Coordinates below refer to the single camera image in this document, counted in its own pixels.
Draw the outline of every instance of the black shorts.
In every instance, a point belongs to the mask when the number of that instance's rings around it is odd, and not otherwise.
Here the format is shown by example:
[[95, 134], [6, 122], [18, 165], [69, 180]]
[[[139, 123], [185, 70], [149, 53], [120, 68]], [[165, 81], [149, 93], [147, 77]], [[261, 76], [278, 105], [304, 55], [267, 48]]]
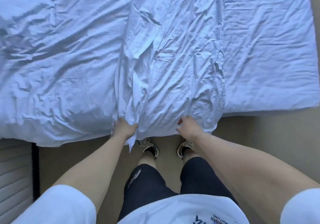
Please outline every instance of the black shorts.
[[[225, 196], [238, 204], [202, 157], [194, 157], [186, 162], [182, 168], [180, 180], [181, 195]], [[165, 180], [155, 168], [141, 164], [132, 171], [124, 187], [123, 206], [118, 221], [142, 206], [176, 195], [178, 194], [166, 186]]]

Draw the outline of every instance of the black sock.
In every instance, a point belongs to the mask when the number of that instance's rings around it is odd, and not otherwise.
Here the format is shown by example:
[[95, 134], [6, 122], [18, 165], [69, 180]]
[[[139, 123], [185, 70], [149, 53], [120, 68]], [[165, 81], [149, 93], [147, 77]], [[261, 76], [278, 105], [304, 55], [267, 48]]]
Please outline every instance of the black sock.
[[181, 148], [181, 155], [183, 156], [184, 152], [187, 150], [187, 149], [191, 149], [190, 147], [182, 147]]
[[155, 150], [153, 147], [147, 148], [147, 149], [145, 150], [145, 152], [147, 152], [147, 151], [148, 151], [148, 152], [151, 152], [153, 156], [156, 155], [156, 150]]

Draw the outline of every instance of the black strip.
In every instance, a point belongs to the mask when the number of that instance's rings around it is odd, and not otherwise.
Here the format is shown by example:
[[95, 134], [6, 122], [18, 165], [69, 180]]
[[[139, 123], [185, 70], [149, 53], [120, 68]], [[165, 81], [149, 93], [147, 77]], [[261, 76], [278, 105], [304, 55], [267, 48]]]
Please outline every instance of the black strip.
[[32, 143], [32, 182], [33, 182], [33, 201], [40, 197], [40, 171], [39, 171], [39, 149]]

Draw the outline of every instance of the sneaker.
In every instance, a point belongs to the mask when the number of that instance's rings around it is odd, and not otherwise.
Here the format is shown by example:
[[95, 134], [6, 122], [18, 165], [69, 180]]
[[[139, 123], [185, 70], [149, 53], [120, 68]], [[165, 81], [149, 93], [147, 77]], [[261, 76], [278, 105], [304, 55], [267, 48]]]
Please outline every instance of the sneaker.
[[153, 150], [149, 149], [149, 151], [154, 155], [154, 157], [158, 157], [159, 148], [151, 142], [150, 138], [146, 138], [143, 140], [136, 140], [138, 145], [142, 147], [142, 151], [145, 152], [149, 148], [153, 148]]
[[182, 141], [177, 148], [178, 157], [183, 158], [182, 149], [186, 147], [186, 148], [190, 148], [191, 150], [193, 150], [193, 145], [194, 145], [193, 141], [182, 138]]

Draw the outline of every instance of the bed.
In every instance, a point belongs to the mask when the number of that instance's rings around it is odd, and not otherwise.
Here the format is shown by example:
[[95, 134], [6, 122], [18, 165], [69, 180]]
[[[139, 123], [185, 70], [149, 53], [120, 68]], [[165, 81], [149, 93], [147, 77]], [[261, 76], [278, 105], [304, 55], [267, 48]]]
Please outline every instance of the bed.
[[0, 0], [0, 137], [175, 134], [192, 114], [316, 107], [310, 0]]

